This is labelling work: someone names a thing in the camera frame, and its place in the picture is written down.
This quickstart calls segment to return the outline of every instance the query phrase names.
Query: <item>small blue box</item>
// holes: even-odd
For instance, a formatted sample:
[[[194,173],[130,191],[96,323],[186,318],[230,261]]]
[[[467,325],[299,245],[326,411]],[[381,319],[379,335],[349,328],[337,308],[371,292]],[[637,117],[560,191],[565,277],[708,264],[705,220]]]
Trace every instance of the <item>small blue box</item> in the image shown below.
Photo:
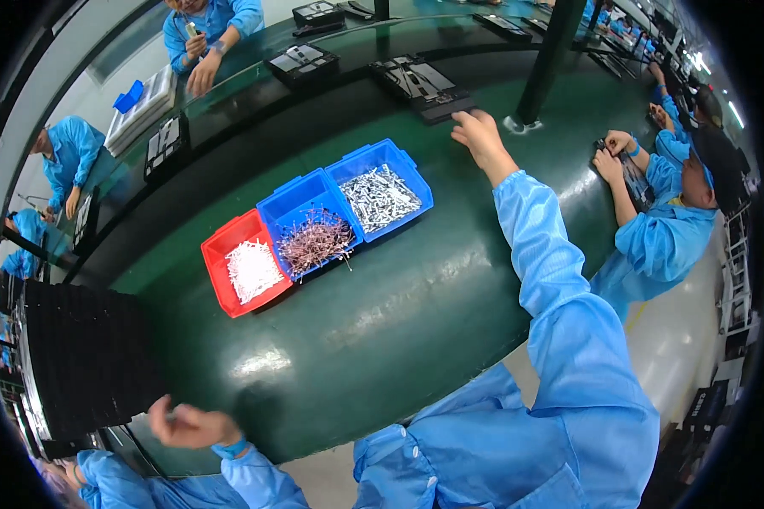
[[[345,195],[339,190],[340,184],[351,180],[359,174],[367,173],[373,168],[378,168],[385,163],[387,163],[388,168],[401,177],[405,181],[405,185],[422,200],[422,206],[404,218],[390,223],[385,228],[377,229],[377,231],[369,234],[363,231],[362,234],[364,235],[366,242],[378,239],[382,235],[385,235],[406,222],[413,220],[425,210],[433,208],[433,193],[430,191],[428,183],[424,181],[424,178],[422,178],[421,174],[416,170],[416,163],[413,162],[413,159],[411,159],[410,156],[408,156],[407,152],[399,149],[393,141],[387,137],[381,142],[358,148],[347,156],[343,156],[340,162],[325,168],[326,175],[336,185],[340,197],[345,202],[346,209],[351,212],[352,225],[356,223],[357,228],[362,230],[362,226],[359,225],[359,219],[357,219],[357,216],[354,214],[354,210],[351,209],[351,205],[348,203],[347,198],[345,198]]]
[[[309,173],[306,177],[293,178],[275,189],[272,196],[257,202],[257,212],[260,213],[269,230],[269,236],[275,243],[273,249],[278,255],[280,268],[286,274],[290,274],[290,267],[278,253],[278,241],[283,239],[284,227],[299,226],[306,220],[307,211],[320,207],[336,213],[351,225],[355,239],[348,249],[355,248],[364,240],[362,227],[359,226],[357,217],[351,211],[340,189],[334,187],[334,183],[326,177],[321,168]],[[296,281],[312,270],[314,269],[307,270],[292,280]]]
[[[143,91],[144,84],[140,80],[135,80],[127,94],[119,94],[119,97],[117,97],[116,101],[113,103],[113,107],[119,110],[119,113],[124,115],[130,111],[130,108],[136,106],[136,103],[142,98]]]

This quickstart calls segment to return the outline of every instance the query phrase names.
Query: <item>black cap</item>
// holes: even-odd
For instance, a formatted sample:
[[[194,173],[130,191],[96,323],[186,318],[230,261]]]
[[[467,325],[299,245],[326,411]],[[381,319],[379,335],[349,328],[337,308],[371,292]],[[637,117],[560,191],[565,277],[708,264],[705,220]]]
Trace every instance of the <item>black cap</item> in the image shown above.
[[[707,85],[700,85],[696,92],[696,107],[705,114],[716,127],[722,126],[724,116],[722,113],[722,103],[716,98],[713,89]]]
[[[690,137],[691,148],[711,174],[713,182],[708,183],[716,194],[716,203],[727,216],[738,209],[747,196],[741,153],[716,126],[702,124]]]

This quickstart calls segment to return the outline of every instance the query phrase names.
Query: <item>white cable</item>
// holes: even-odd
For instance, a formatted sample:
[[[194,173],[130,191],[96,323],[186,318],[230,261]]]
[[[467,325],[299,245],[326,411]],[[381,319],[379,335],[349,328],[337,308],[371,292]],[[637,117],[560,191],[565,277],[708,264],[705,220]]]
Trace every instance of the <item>white cable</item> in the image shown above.
[[[241,304],[283,281],[272,251],[264,243],[242,242],[226,259],[230,281]]]

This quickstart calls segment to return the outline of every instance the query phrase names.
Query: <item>green conveyor belt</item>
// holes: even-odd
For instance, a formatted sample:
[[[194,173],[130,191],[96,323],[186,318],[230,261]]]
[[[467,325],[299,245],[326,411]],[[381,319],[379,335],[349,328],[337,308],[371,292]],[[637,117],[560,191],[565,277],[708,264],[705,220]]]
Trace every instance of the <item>green conveyor belt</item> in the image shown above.
[[[524,83],[472,94],[501,120]],[[564,74],[543,106],[541,129],[520,136],[502,129],[519,166],[556,191],[587,277],[610,255],[617,229],[608,187],[589,165],[592,142],[609,127],[644,139],[646,107],[642,87],[603,72]],[[450,140],[451,129],[399,111],[336,136],[234,189],[117,280],[116,290],[138,295],[149,311],[173,398],[234,415],[280,463],[405,419],[524,342],[530,317],[518,304],[489,183]],[[386,137],[417,163],[435,207],[364,245],[353,270],[331,263],[264,310],[230,319],[201,257],[204,239],[290,178]],[[209,451],[164,449],[141,419],[132,429],[168,475],[218,471]]]

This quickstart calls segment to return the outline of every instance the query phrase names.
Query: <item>red plastic bin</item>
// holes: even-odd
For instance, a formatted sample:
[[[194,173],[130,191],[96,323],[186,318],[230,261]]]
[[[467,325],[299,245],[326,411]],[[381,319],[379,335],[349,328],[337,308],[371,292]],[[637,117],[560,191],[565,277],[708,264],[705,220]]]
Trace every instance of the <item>red plastic bin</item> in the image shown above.
[[[272,257],[275,259],[275,265],[278,267],[280,274],[283,275],[283,281],[278,282],[275,286],[264,291],[246,304],[241,304],[229,279],[229,270],[226,268],[226,255],[237,248],[238,244],[244,240],[260,242],[269,246],[269,249],[272,251]],[[269,231],[266,229],[263,221],[261,221],[261,216],[257,213],[257,209],[252,209],[243,216],[232,219],[223,227],[218,228],[212,237],[204,240],[201,244],[204,263],[207,264],[209,279],[213,281],[218,304],[233,319],[254,311],[270,302],[294,284],[280,268],[275,250],[272,249],[273,246],[274,243],[271,237],[269,237]]]

